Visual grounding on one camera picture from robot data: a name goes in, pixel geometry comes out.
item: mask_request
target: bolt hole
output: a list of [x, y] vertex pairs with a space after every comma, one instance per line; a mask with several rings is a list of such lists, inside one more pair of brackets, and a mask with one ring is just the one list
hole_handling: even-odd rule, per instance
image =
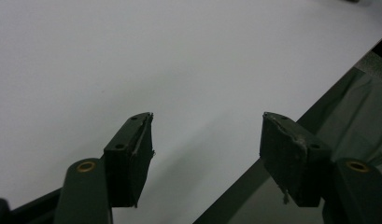
[[123, 144], [117, 144], [117, 145], [115, 145], [115, 148], [121, 149], [121, 148], [124, 148], [124, 145]]
[[92, 161], [84, 161], [83, 163], [81, 163], [77, 167], [77, 170], [80, 173], [85, 173], [85, 172], [91, 171], [92, 169], [94, 169], [94, 167], [95, 167], [95, 163], [94, 162], [92, 162]]
[[319, 145], [317, 145], [317, 144], [311, 144], [310, 145], [312, 148], [319, 148]]
[[358, 161], [348, 161], [347, 166], [350, 167], [350, 169], [357, 172], [361, 172], [361, 173], [369, 172], [368, 166]]

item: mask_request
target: gray cloth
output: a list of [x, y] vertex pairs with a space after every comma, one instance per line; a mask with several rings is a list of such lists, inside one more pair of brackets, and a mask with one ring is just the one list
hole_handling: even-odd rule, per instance
[[332, 147], [333, 161], [359, 159], [382, 173], [382, 59], [370, 52], [355, 67], [365, 75], [348, 88], [317, 136]]

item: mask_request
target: white surface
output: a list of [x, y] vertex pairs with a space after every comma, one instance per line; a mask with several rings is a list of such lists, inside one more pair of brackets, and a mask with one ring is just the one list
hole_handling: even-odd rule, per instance
[[0, 197], [17, 207], [151, 111], [138, 209], [192, 223], [258, 159], [262, 112], [298, 119], [382, 38], [382, 0], [0, 1]]

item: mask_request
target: white table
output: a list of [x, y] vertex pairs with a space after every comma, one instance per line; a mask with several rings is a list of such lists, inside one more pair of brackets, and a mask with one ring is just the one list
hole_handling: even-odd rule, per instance
[[382, 0], [0, 1], [0, 197], [59, 188], [151, 111], [115, 223], [192, 223], [259, 158], [263, 111], [297, 120], [380, 38]]

